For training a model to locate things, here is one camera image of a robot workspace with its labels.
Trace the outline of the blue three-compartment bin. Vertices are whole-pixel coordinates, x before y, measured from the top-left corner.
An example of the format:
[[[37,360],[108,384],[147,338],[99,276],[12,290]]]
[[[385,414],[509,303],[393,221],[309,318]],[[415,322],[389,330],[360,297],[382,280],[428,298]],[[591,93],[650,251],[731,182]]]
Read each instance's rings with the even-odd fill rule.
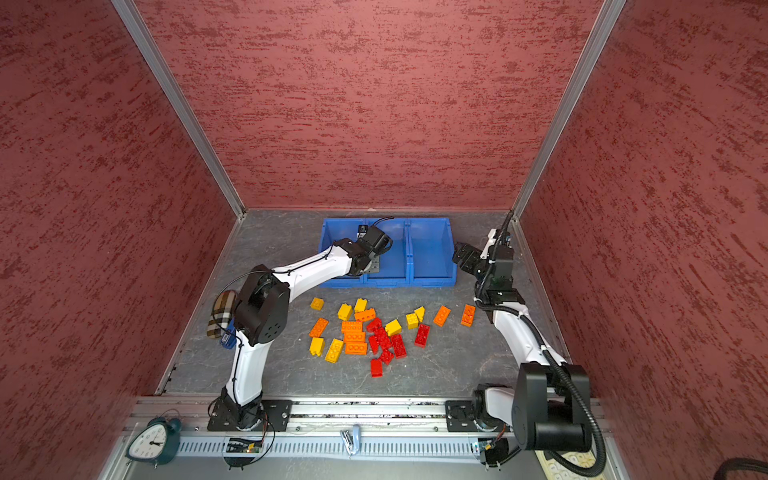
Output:
[[[456,283],[452,225],[446,217],[394,218],[379,224],[392,240],[389,252],[360,277],[326,281],[327,288],[447,288]]]

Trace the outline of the yellow lego pair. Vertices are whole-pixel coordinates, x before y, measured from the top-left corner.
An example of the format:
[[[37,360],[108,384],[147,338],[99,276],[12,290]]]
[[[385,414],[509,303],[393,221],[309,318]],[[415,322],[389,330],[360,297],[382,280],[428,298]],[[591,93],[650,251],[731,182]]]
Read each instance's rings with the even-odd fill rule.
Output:
[[[406,315],[407,328],[409,330],[419,327],[420,321],[415,313],[409,313]]]

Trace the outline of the red lego single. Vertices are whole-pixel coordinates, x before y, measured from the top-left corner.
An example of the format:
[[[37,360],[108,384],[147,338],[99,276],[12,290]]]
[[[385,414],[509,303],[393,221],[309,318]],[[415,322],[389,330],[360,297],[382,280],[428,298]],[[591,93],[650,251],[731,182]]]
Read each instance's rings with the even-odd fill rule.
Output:
[[[430,326],[427,324],[420,324],[416,333],[414,344],[420,348],[425,348],[428,342],[430,333]]]

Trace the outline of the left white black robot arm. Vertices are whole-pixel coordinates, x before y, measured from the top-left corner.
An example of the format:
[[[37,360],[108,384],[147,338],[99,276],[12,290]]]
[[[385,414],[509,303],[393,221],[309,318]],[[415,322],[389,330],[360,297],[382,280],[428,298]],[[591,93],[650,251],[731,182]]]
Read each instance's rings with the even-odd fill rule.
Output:
[[[264,422],[262,378],[272,342],[283,332],[292,301],[320,284],[368,273],[374,259],[393,244],[378,226],[362,237],[343,238],[320,253],[283,267],[256,266],[234,302],[235,353],[230,378],[214,406],[241,431]]]

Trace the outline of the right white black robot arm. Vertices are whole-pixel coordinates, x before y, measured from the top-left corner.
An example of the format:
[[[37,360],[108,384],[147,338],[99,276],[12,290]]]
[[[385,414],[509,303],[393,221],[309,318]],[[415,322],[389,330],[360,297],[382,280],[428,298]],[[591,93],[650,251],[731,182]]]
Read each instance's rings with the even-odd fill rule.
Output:
[[[476,418],[511,428],[517,443],[511,457],[541,451],[573,474],[602,474],[607,450],[591,409],[589,377],[559,354],[534,323],[514,286],[509,232],[490,230],[483,248],[457,242],[452,261],[475,278],[473,306],[488,316],[518,362],[514,387],[488,384],[475,390]]]

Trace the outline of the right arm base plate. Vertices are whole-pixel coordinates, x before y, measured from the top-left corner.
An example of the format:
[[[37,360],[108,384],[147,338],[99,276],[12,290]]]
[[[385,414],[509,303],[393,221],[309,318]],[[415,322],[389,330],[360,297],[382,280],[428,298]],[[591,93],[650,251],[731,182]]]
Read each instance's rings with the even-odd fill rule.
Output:
[[[447,400],[445,419],[451,433],[499,433],[508,425],[500,419],[482,413],[471,400]]]

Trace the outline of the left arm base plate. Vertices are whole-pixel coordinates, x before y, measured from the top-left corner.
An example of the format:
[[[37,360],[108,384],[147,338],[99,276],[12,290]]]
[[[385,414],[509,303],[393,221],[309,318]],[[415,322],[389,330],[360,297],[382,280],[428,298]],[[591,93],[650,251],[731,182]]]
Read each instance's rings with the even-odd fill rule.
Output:
[[[209,409],[207,430],[211,432],[251,432],[265,427],[285,432],[293,402],[286,399],[255,400],[239,406],[217,398]]]

